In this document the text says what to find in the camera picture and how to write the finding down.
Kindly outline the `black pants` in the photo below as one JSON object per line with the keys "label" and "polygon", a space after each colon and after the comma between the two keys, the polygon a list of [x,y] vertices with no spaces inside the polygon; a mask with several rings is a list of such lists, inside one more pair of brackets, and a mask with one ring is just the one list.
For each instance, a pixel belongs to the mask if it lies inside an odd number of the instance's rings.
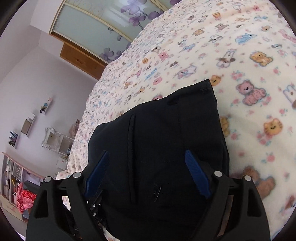
{"label": "black pants", "polygon": [[[228,174],[229,154],[209,80],[132,108],[100,124],[88,162],[103,152],[103,227],[119,240],[193,240],[209,207],[205,189],[215,171]],[[198,187],[185,155],[199,167]]]}

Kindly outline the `red patterned bag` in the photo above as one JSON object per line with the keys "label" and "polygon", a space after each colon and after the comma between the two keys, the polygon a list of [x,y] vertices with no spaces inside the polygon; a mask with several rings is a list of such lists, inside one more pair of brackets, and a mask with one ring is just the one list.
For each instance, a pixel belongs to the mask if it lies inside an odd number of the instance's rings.
{"label": "red patterned bag", "polygon": [[18,186],[16,192],[16,205],[21,214],[23,214],[25,210],[33,207],[36,197],[36,194],[23,188],[23,183]]}

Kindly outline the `pink edged bookcase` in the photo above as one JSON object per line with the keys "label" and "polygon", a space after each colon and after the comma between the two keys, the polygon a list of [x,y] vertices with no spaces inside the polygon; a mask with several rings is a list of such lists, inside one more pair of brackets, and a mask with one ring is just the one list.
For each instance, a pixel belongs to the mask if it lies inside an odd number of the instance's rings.
{"label": "pink edged bookcase", "polygon": [[44,177],[14,160],[3,152],[4,159],[1,170],[1,208],[15,218],[28,222],[29,212],[20,212],[17,207],[17,193],[21,184],[26,181],[40,186]]}

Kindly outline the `wooden room door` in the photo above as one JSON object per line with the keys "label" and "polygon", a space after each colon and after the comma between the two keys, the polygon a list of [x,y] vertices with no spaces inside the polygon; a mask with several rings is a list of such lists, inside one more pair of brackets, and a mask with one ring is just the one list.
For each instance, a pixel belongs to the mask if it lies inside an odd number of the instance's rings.
{"label": "wooden room door", "polygon": [[100,80],[105,69],[103,64],[67,44],[63,45],[60,57],[97,80]]}

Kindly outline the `cartoon print fleece bedspread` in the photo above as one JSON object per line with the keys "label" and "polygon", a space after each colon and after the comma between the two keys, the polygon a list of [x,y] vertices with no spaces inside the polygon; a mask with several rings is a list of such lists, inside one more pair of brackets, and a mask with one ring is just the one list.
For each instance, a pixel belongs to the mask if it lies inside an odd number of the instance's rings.
{"label": "cartoon print fleece bedspread", "polygon": [[85,168],[98,124],[205,79],[230,173],[252,177],[275,238],[295,209],[295,35],[270,1],[181,1],[149,23],[95,84],[58,179]]}

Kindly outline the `glass sliding door wardrobe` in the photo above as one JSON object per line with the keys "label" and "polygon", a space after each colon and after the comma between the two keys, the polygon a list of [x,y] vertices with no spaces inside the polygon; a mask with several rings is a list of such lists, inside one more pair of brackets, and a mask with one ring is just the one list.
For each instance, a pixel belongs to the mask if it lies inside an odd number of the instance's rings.
{"label": "glass sliding door wardrobe", "polygon": [[105,63],[118,59],[144,27],[177,1],[63,1],[51,34]]}

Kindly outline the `wall shelf with books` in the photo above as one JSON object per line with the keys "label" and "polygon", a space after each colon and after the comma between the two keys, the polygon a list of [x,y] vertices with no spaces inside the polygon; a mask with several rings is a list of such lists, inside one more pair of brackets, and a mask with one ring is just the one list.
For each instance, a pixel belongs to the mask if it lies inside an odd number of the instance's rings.
{"label": "wall shelf with books", "polygon": [[10,131],[8,144],[16,149],[19,140],[19,135],[15,131]]}

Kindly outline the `white wall shelf with box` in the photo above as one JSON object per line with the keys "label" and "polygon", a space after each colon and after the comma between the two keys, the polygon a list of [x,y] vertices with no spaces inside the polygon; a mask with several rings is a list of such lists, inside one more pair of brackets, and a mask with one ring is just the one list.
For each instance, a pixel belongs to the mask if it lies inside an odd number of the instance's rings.
{"label": "white wall shelf with box", "polygon": [[26,137],[29,136],[30,129],[33,126],[35,118],[36,118],[36,115],[33,113],[30,113],[23,123],[23,126],[21,128],[21,133]]}

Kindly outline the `small white wall shelf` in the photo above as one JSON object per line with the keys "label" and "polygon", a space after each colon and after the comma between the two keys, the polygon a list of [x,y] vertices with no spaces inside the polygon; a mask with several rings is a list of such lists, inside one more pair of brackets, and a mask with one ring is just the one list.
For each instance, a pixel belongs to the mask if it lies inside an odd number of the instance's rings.
{"label": "small white wall shelf", "polygon": [[44,104],[40,107],[40,113],[46,115],[47,110],[49,109],[53,99],[50,97]]}

